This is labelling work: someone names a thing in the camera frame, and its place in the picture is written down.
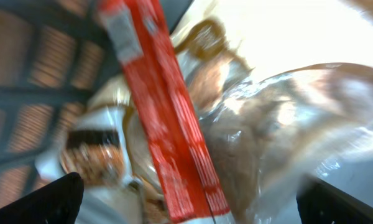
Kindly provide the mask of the red snack bar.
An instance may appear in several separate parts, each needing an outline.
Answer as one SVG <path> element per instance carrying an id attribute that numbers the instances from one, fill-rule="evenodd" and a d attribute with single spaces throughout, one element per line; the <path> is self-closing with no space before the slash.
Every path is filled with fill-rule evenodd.
<path id="1" fill-rule="evenodd" d="M 233 223 L 160 3 L 100 0 L 98 9 L 144 127 L 171 221 Z"/>

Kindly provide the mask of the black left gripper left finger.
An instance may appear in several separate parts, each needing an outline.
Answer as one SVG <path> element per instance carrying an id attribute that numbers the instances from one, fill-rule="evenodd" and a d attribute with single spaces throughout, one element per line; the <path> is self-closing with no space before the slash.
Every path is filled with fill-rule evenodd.
<path id="1" fill-rule="evenodd" d="M 83 192 L 83 179 L 71 172 L 0 208 L 0 224 L 74 224 Z"/>

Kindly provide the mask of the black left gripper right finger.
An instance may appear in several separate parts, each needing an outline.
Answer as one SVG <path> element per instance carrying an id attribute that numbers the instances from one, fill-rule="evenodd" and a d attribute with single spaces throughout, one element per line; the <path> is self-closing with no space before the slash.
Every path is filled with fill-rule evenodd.
<path id="1" fill-rule="evenodd" d="M 304 176 L 296 196 L 302 224 L 373 224 L 373 207 L 313 176 Z"/>

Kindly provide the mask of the beige cookie bag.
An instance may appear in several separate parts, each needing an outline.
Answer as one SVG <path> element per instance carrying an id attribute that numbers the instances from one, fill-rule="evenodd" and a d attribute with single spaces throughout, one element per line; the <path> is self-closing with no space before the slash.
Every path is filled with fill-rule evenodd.
<path id="1" fill-rule="evenodd" d="M 233 223 L 373 160 L 373 1 L 195 1 L 168 33 Z M 36 167 L 81 175 L 77 223 L 174 223 L 123 71 Z"/>

